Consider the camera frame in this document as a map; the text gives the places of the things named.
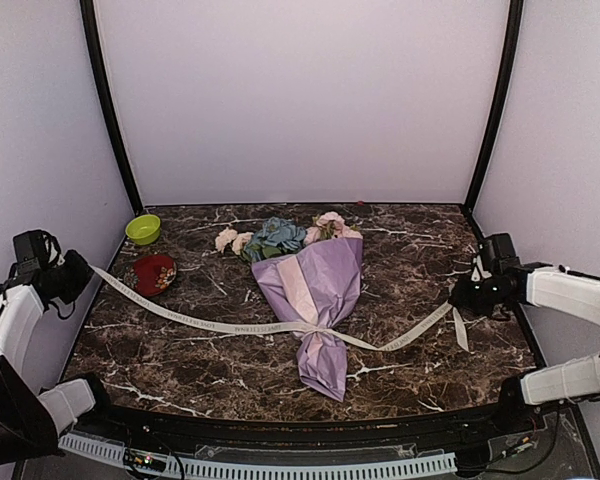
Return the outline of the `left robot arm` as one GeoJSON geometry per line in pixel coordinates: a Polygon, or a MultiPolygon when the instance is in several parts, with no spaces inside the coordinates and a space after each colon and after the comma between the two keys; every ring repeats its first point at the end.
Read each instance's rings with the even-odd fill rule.
{"type": "Polygon", "coordinates": [[[24,360],[34,328],[58,299],[71,303],[93,270],[74,250],[61,263],[14,264],[0,284],[0,465],[55,455],[59,440],[82,417],[100,436],[121,427],[102,382],[92,373],[43,390],[25,378],[24,360]]]}

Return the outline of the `white fake flower stem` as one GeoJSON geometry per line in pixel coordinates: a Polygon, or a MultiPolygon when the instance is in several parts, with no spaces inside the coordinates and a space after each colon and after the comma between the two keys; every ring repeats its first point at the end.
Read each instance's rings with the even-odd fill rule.
{"type": "Polygon", "coordinates": [[[239,233],[235,229],[227,227],[216,236],[215,249],[219,253],[230,249],[235,255],[241,255],[253,235],[253,232],[239,233]]]}

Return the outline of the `purple and pink wrapping paper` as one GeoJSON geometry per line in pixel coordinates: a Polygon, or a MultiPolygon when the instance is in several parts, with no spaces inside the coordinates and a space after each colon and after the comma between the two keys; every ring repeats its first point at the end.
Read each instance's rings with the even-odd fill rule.
{"type": "Polygon", "coordinates": [[[327,331],[354,310],[361,290],[362,256],[361,239],[336,238],[251,266],[279,321],[325,330],[294,334],[300,341],[298,374],[303,384],[339,402],[346,393],[347,346],[327,331]]]}

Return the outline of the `white printed ribbon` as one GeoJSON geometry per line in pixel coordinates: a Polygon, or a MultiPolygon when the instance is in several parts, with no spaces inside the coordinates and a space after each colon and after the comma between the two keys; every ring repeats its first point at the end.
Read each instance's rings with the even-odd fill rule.
{"type": "Polygon", "coordinates": [[[90,265],[90,268],[95,274],[97,274],[102,280],[110,285],[117,292],[131,300],[135,304],[141,306],[145,310],[169,321],[174,321],[183,325],[187,325],[193,328],[211,331],[229,335],[270,335],[278,333],[289,333],[298,332],[303,334],[309,333],[323,333],[329,334],[340,340],[356,346],[358,348],[376,351],[376,352],[392,352],[410,345],[421,335],[423,335],[430,327],[435,325],[441,320],[448,312],[453,314],[454,328],[456,333],[457,344],[465,351],[469,351],[468,336],[466,327],[464,325],[463,318],[457,308],[445,302],[436,310],[434,310],[429,316],[420,321],[416,326],[410,329],[405,334],[395,338],[380,347],[373,346],[363,340],[357,339],[353,336],[343,334],[330,328],[319,327],[310,325],[306,322],[277,322],[269,324],[228,324],[221,322],[214,322],[210,320],[199,319],[188,315],[180,314],[171,310],[168,310],[133,291],[121,281],[117,280],[114,276],[110,275],[106,271],[90,265]]]}

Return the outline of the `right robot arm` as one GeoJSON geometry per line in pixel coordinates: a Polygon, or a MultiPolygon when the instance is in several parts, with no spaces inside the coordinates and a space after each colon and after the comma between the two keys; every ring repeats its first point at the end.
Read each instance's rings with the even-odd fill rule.
{"type": "Polygon", "coordinates": [[[490,315],[498,305],[524,306],[549,365],[502,387],[507,397],[490,413],[501,434],[514,432],[529,406],[600,398],[600,278],[564,266],[528,264],[460,277],[450,303],[490,315]]]}

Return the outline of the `blue fake flower stem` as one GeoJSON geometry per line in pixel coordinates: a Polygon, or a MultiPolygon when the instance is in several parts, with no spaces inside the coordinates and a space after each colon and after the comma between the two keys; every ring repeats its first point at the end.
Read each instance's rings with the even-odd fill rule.
{"type": "Polygon", "coordinates": [[[251,236],[239,256],[249,263],[256,263],[296,254],[304,248],[306,235],[305,227],[298,226],[291,220],[272,217],[251,236]]]}

